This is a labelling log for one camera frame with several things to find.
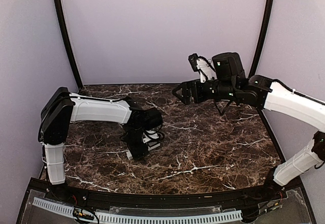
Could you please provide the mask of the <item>white remote control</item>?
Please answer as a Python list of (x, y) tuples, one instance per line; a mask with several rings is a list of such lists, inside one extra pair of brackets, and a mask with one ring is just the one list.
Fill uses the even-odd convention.
[(126, 152), (126, 156), (129, 160), (132, 159), (140, 159), (145, 157), (149, 151), (160, 147), (159, 142), (151, 142), (151, 143), (141, 143), (137, 146), (130, 146), (128, 151)]

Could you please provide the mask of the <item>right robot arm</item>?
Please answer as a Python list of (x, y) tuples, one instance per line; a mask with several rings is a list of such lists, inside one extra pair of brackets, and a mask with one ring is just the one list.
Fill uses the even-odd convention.
[(279, 112), (317, 129), (302, 150), (270, 171), (265, 185), (259, 190), (263, 200), (271, 200), (278, 194), (279, 187), (287, 185), (317, 164), (324, 163), (323, 101), (297, 92), (278, 79), (261, 75), (247, 78), (237, 52), (215, 55), (211, 61), (194, 53), (188, 61), (200, 78), (182, 82), (173, 89), (172, 94), (183, 104), (227, 100), (237, 105), (246, 104), (260, 110)]

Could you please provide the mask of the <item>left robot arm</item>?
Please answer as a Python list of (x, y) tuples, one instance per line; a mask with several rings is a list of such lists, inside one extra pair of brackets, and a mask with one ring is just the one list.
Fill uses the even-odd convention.
[(60, 87), (41, 111), (38, 142), (43, 146), (43, 162), (51, 192), (61, 202), (72, 197), (65, 186), (64, 144), (71, 123), (104, 121), (122, 126), (122, 142), (127, 145), (129, 159), (141, 159), (157, 148), (165, 135), (160, 130), (163, 117), (157, 108), (143, 109), (131, 97), (103, 99), (69, 92)]

